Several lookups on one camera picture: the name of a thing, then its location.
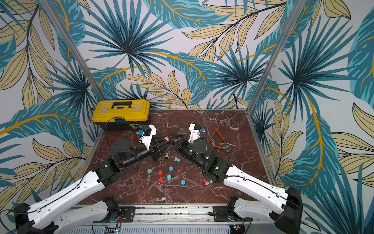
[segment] metal vent grille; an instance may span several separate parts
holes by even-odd
[[[105,226],[94,226],[96,234],[103,234]],[[80,226],[64,234],[90,234],[91,226]],[[230,228],[225,225],[122,225],[121,234],[229,234]]]

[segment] orange pliers handle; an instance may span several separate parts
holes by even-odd
[[[220,138],[221,138],[222,140],[225,140],[225,138],[221,135],[220,131],[218,131],[217,128],[215,129],[215,131],[218,133],[218,135],[220,136]]]

